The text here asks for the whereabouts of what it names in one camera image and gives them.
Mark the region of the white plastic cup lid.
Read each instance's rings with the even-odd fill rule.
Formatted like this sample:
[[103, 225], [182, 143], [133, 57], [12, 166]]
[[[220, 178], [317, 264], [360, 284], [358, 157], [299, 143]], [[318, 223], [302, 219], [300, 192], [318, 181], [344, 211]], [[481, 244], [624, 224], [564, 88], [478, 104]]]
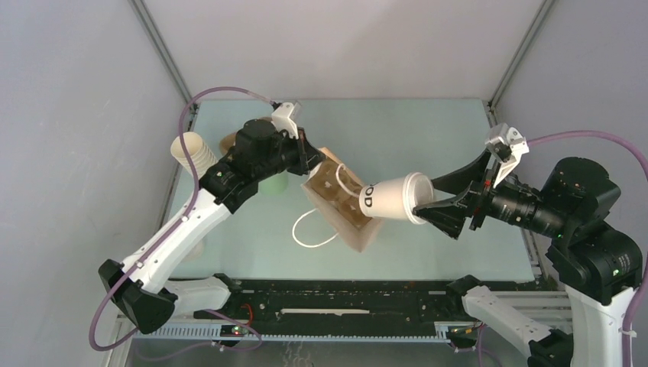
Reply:
[[414, 208], [433, 201], [434, 188], [432, 181], [420, 172], [408, 174], [403, 185], [403, 208], [406, 218], [415, 225], [425, 224], [424, 219], [414, 214]]

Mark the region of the brown paper bag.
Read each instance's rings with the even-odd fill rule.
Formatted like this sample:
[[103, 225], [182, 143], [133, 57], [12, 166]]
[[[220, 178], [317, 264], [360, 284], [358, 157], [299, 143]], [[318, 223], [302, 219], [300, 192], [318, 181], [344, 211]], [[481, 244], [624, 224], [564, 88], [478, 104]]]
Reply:
[[[318, 248], [335, 239], [341, 239], [350, 249], [362, 253], [377, 238], [384, 221], [363, 214], [359, 193], [365, 186], [362, 180], [349, 170], [331, 150], [319, 149], [325, 156], [322, 163], [310, 171], [307, 180], [301, 184], [306, 198], [313, 208], [294, 222], [291, 235], [304, 248]], [[326, 240], [307, 243], [298, 239], [296, 228], [308, 215], [318, 212], [335, 230]]]

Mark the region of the single paper cup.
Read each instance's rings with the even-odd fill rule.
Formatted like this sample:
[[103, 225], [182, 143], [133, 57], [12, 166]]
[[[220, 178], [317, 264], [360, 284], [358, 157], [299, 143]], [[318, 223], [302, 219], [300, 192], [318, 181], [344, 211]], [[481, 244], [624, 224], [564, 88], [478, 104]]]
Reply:
[[362, 213], [371, 218], [409, 220], [412, 216], [407, 198], [411, 174], [363, 187], [359, 196]]

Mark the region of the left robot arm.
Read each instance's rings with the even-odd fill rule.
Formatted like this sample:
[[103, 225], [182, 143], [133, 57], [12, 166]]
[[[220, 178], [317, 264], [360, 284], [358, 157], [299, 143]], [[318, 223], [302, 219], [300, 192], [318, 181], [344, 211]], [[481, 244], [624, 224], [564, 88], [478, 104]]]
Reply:
[[123, 261], [99, 267], [110, 301], [150, 334], [171, 318], [214, 310], [223, 318], [240, 312], [241, 297], [216, 276], [171, 281], [181, 260], [217, 225], [258, 193], [258, 184], [287, 171], [307, 175], [326, 156], [311, 145], [303, 128], [292, 136], [265, 119], [247, 121], [228, 153], [201, 176], [182, 209], [143, 247]]

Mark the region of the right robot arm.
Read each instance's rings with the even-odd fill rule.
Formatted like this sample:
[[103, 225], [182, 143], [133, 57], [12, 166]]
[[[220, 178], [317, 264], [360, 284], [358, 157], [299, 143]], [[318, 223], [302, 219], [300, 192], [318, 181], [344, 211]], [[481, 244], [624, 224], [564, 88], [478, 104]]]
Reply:
[[471, 275], [447, 286], [446, 313], [485, 323], [529, 366], [629, 366], [629, 308], [642, 282], [643, 256], [634, 240], [606, 222], [620, 197], [618, 185], [600, 164], [577, 157], [560, 160], [541, 190], [497, 182], [489, 159], [484, 152], [436, 178], [433, 185], [449, 198], [413, 212], [453, 239], [488, 217], [549, 238], [546, 255], [568, 295], [572, 331], [537, 323]]

